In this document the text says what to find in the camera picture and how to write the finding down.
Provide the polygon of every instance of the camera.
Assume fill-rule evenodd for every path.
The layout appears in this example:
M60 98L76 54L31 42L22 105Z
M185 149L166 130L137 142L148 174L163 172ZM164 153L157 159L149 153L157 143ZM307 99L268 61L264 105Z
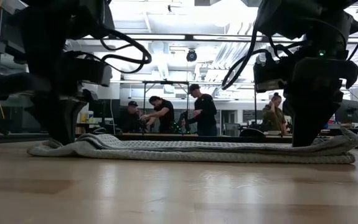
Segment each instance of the camera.
M195 62L197 60L197 53L194 49L190 49L187 53L187 61L188 62Z

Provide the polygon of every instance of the black t-shirt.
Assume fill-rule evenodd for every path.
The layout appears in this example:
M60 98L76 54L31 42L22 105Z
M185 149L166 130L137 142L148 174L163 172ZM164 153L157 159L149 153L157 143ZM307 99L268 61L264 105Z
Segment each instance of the black t-shirt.
M195 110L202 110L201 114L189 120L189 123L197 122L197 129L209 129L216 125L215 114L217 113L214 99L209 94L202 94L195 101Z
M161 105L154 108L155 111L161 111L163 108L169 111L162 117L159 117L159 132L168 132L171 124L174 122L174 109L170 101L162 100Z
M115 124L118 125L124 133L138 132L140 129L139 119L140 117L137 113L129 113L127 109L122 109Z

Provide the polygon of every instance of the woman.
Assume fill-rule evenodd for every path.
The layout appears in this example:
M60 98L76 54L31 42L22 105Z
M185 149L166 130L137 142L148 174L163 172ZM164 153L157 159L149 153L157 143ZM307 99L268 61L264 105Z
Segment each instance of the woman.
M282 98L274 93L273 98L263 109L263 127L266 131L281 131L286 134L286 121L283 111L279 109Z

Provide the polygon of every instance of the person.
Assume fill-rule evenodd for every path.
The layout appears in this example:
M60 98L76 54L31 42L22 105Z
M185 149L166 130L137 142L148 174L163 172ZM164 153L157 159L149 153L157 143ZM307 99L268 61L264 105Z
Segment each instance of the person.
M137 110L137 103L135 101L130 101L128 107L122 109L119 113L118 119L115 121L115 124L122 129L122 132L138 132L140 129L139 125L139 111Z
M262 110L263 113L263 127L266 131L281 131L286 134L286 121L283 111L279 109L282 102L282 97L278 93L274 93L271 101Z
M149 98L149 103L154 106L154 113L142 115L142 120L147 120L147 127L152 125L156 118L159 118L159 133L170 133L174 122L174 109L170 101L164 100L159 96Z
M197 98L194 105L194 117L188 120L189 124L197 123L197 132L199 136L217 136L216 119L217 113L214 99L211 95L201 93L198 84L192 84L189 87L189 94Z

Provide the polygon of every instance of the baseball cap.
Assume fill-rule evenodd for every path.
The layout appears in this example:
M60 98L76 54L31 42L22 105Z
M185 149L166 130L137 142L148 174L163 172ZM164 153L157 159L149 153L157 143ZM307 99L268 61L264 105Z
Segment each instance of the baseball cap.
M130 101L128 103L128 106L138 106L137 103L135 101Z
M189 88L189 92L188 92L188 94L190 94L192 91L194 91L194 90L198 90L199 89L199 85L198 84L191 84L190 85L190 88Z

